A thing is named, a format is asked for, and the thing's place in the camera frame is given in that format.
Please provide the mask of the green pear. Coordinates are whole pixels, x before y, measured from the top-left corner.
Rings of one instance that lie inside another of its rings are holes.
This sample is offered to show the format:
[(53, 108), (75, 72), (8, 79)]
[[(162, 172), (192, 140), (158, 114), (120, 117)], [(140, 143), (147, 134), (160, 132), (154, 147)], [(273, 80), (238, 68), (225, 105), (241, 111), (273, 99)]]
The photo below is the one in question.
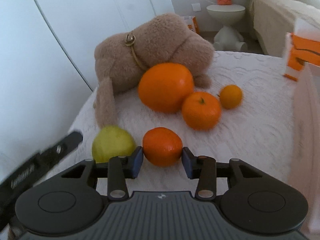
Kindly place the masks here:
[(130, 156), (136, 149), (132, 135), (118, 126), (106, 126), (92, 143), (92, 157), (97, 163), (107, 163), (117, 156)]

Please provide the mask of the mandarin with green stem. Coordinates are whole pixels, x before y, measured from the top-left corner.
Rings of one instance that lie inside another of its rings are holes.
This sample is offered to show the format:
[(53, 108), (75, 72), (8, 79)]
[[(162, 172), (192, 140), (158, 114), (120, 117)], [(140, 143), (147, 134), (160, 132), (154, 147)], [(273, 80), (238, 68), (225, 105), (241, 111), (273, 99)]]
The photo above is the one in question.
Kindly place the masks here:
[(182, 105), (182, 116), (185, 123), (197, 131), (214, 128), (221, 118), (219, 100), (207, 92), (193, 92)]

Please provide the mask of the small round kumquat orange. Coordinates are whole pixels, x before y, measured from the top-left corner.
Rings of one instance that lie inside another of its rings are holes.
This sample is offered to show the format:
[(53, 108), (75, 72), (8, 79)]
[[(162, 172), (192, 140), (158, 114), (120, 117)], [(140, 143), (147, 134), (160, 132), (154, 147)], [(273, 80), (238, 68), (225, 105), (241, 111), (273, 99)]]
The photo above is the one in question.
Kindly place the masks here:
[(235, 109), (242, 102), (242, 90), (236, 85), (228, 85), (220, 90), (219, 99), (224, 109)]

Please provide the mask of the large orange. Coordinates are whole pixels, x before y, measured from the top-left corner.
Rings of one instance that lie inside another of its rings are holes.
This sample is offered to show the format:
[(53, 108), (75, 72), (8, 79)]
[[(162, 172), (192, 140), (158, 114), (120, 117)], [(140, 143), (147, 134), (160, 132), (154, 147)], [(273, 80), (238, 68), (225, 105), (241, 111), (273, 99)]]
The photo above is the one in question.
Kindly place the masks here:
[(147, 70), (138, 85), (141, 102), (151, 110), (176, 113), (194, 91), (190, 70), (179, 63), (161, 63)]

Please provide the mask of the white lace tablecloth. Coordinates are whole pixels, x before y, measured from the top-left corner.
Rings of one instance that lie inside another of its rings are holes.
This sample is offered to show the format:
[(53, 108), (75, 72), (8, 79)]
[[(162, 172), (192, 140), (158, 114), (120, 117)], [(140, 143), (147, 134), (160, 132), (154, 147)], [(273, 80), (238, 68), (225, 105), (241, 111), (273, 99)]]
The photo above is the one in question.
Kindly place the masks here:
[[(242, 89), (242, 104), (234, 110), (222, 110), (219, 123), (208, 132), (189, 128), (180, 113), (166, 115), (144, 106), (137, 89), (116, 96), (118, 125), (141, 145), (144, 134), (155, 127), (174, 131), (184, 146), (195, 155), (208, 155), (218, 162), (240, 158), (250, 165), (287, 183), (293, 154), (293, 94), (296, 82), (283, 76), (282, 59), (260, 54), (216, 52), (209, 75), (213, 84), (208, 90), (217, 95), (226, 85)], [(88, 98), (70, 131), (84, 135), (79, 148), (61, 163), (68, 168), (91, 157), (96, 126), (93, 101)], [(127, 180), (132, 191), (191, 191), (197, 180), (189, 180), (181, 162), (160, 168), (146, 159), (137, 179)]]

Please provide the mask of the brown plush dog toy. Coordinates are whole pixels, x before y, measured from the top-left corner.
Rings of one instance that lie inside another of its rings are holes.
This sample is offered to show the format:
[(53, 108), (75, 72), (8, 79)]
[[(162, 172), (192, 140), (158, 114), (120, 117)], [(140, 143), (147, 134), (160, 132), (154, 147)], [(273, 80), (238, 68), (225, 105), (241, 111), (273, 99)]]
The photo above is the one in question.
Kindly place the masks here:
[(136, 87), (143, 74), (159, 63), (180, 63), (191, 71), (196, 87), (209, 88), (207, 72), (213, 56), (213, 45), (174, 13), (103, 40), (94, 50), (98, 87), (93, 107), (98, 127), (117, 124), (114, 96)]

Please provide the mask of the white round side table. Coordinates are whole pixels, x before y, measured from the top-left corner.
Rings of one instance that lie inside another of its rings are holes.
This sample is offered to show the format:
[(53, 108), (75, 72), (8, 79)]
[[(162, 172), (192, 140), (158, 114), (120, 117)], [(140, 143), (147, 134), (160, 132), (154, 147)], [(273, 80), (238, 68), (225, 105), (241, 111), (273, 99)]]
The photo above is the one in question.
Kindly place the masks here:
[(246, 51), (247, 43), (244, 37), (233, 25), (238, 23), (245, 15), (246, 8), (242, 5), (218, 5), (212, 4), (207, 7), (208, 14), (223, 27), (214, 37), (213, 47), (220, 51)]

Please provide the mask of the orange white paper bag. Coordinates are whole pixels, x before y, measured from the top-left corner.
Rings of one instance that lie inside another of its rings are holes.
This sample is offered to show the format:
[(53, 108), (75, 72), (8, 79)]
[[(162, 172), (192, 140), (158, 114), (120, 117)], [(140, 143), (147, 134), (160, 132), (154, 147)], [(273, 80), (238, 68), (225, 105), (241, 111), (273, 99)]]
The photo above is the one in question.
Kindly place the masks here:
[(199, 26), (195, 16), (181, 16), (181, 19), (191, 31), (197, 33), (198, 35), (200, 34)]

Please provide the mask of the orange tissue box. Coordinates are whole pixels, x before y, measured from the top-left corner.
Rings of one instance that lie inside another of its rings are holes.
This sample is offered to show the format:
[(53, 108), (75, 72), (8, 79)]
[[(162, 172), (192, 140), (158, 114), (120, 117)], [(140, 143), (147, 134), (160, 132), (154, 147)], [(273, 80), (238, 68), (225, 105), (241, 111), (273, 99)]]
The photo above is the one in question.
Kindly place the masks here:
[(319, 25), (302, 18), (296, 20), (293, 32), (285, 36), (283, 62), (284, 76), (294, 81), (306, 63), (319, 66)]

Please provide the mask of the beige upholstered bed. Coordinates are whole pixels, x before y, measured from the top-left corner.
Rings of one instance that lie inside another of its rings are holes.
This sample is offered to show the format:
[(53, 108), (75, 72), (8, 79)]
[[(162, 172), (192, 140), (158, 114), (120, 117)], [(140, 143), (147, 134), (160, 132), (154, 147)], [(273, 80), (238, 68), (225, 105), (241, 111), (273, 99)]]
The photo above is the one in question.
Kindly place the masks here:
[(266, 55), (282, 57), (285, 36), (301, 18), (319, 28), (319, 0), (250, 0), (251, 34)]

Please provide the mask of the lower white wall socket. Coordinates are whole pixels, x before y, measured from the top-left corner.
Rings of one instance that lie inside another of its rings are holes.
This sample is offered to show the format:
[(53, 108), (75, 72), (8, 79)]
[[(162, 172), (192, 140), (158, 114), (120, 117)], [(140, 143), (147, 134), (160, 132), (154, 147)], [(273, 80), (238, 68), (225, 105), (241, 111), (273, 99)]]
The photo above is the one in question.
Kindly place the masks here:
[(193, 4), (191, 5), (191, 7), (192, 7), (192, 9), (193, 9), (193, 12), (199, 12), (199, 11), (201, 11), (201, 5), (200, 5), (200, 3), (193, 3)]

